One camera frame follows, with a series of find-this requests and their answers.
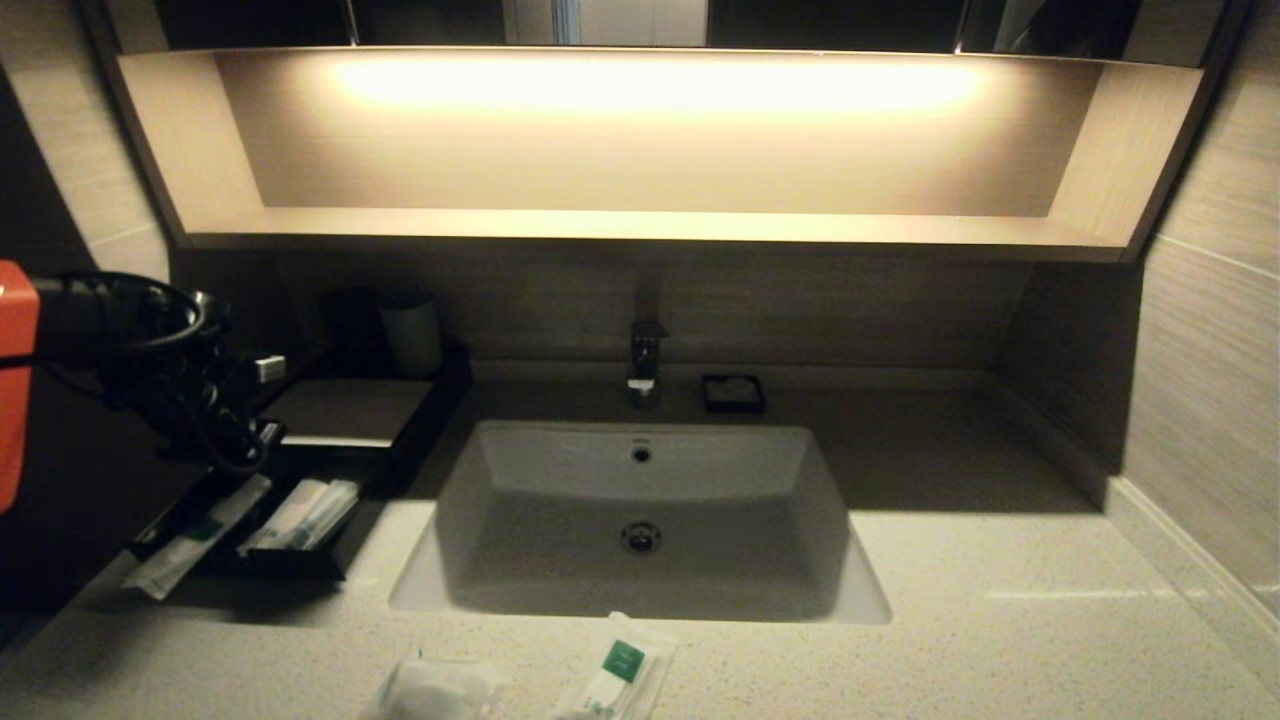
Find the long white toothbrush packet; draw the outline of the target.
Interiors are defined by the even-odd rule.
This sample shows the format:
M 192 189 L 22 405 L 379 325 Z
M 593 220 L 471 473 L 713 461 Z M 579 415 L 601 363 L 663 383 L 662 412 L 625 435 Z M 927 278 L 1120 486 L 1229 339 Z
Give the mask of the long white toothbrush packet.
M 140 591 L 163 601 L 273 487 L 270 478 L 255 474 L 234 492 L 216 501 L 200 519 L 188 523 L 156 553 L 142 561 L 122 582 L 124 591 Z

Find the dark grey tumbler cup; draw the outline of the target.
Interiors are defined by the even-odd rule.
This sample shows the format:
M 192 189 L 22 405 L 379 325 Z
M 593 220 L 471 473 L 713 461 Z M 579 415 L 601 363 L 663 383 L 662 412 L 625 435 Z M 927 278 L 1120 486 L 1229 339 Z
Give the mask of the dark grey tumbler cup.
M 326 356 L 330 375 L 353 379 L 394 375 L 374 290 L 348 287 L 321 293 L 317 309 L 330 338 Z

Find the wall mirror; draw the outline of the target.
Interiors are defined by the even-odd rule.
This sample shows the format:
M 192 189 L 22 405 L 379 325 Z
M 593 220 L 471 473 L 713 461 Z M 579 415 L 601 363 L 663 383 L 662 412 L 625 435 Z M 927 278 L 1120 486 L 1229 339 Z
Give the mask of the wall mirror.
M 97 0 L 120 53 L 662 47 L 1202 63 L 1229 0 Z

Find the white ceramic sink basin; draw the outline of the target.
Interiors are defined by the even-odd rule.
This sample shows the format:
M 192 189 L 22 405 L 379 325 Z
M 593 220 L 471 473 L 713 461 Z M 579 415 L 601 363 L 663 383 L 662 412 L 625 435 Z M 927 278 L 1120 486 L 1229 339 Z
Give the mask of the white ceramic sink basin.
M 649 521 L 658 551 L 625 551 Z M 883 626 L 893 612 L 803 427 L 479 423 L 390 594 L 408 612 Z

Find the light grey tumbler cup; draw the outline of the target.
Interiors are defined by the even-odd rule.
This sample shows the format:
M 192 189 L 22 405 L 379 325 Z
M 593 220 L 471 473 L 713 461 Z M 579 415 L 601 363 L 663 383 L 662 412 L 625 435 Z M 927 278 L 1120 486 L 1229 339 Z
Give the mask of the light grey tumbler cup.
M 396 370 L 425 379 L 443 365 L 440 323 L 435 299 L 425 291 L 380 291 L 376 307 Z

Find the white comb packet green label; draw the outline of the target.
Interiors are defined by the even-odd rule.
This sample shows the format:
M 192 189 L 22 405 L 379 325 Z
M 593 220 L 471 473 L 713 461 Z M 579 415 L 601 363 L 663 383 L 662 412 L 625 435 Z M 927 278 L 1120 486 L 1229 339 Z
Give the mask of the white comb packet green label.
M 680 647 L 671 634 L 612 611 L 553 719 L 653 720 Z

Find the chrome faucet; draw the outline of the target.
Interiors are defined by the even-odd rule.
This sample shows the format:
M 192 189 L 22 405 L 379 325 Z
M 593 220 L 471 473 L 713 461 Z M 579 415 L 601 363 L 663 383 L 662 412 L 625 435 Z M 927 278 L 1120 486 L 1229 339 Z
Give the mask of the chrome faucet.
M 626 386 L 628 401 L 635 409 L 655 407 L 660 401 L 660 342 L 668 336 L 668 331 L 657 320 L 637 320 L 630 328 Z

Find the black pull-out box drawer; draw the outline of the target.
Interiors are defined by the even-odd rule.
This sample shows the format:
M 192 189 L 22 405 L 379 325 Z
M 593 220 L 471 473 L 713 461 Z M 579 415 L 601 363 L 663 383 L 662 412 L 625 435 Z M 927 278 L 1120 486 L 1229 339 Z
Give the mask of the black pull-out box drawer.
M 237 547 L 248 539 L 278 510 L 285 496 L 305 478 L 301 470 L 278 471 L 268 475 L 282 484 L 268 492 L 247 516 L 238 521 L 195 565 L 196 577 L 224 577 L 256 580 L 288 582 L 342 582 L 364 547 L 372 527 L 389 498 L 398 491 L 401 474 L 384 462 L 321 462 L 317 469 L 330 470 L 338 480 L 352 480 L 358 488 L 358 500 L 323 538 L 307 550 L 248 550 L 242 555 Z M 138 561 L 155 555 L 180 530 L 195 524 L 216 501 L 225 498 L 237 483 L 219 473 L 211 473 L 195 484 L 189 492 L 166 509 L 159 519 L 140 533 L 127 546 Z

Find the black soap dish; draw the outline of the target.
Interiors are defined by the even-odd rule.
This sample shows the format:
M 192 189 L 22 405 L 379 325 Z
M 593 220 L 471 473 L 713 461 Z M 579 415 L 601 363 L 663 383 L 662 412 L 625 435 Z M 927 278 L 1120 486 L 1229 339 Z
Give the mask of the black soap dish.
M 756 375 L 703 375 L 701 395 L 708 413 L 763 414 L 767 409 L 765 393 Z

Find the crumpled white shower cap packet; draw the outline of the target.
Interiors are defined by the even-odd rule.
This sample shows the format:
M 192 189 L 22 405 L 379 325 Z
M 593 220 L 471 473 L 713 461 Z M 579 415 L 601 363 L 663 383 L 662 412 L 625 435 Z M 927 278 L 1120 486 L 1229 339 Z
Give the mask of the crumpled white shower cap packet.
M 488 662 L 403 657 L 387 675 L 358 720 L 485 720 L 506 692 Z

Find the wooden wall shelf niche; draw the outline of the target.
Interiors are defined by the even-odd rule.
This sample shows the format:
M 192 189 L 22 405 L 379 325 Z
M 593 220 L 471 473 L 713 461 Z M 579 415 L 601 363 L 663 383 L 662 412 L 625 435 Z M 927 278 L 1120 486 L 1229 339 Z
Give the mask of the wooden wall shelf niche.
M 991 55 L 328 47 L 100 55 L 186 249 L 396 241 L 749 243 L 1130 263 L 1212 68 Z M 385 108 L 340 64 L 956 67 L 983 91 L 901 113 Z

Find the black amenity tray box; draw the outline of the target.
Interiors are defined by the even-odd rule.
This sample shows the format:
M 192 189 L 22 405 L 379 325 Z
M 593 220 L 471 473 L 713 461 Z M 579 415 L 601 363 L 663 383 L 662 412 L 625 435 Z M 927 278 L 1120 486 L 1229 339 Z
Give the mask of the black amenity tray box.
M 429 379 L 300 378 L 259 414 L 284 425 L 283 447 L 371 451 L 390 475 L 379 492 L 393 496 L 413 484 L 472 383 L 471 352 L 458 345 Z

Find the warm shelf light strip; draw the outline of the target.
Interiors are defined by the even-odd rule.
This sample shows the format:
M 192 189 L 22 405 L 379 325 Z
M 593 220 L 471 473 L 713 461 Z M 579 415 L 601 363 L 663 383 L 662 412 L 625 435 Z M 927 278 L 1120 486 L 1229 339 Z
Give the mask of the warm shelf light strip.
M 901 113 L 961 108 L 982 78 L 956 67 L 748 64 L 424 67 L 340 64 L 349 96 L 385 108 L 515 111 Z

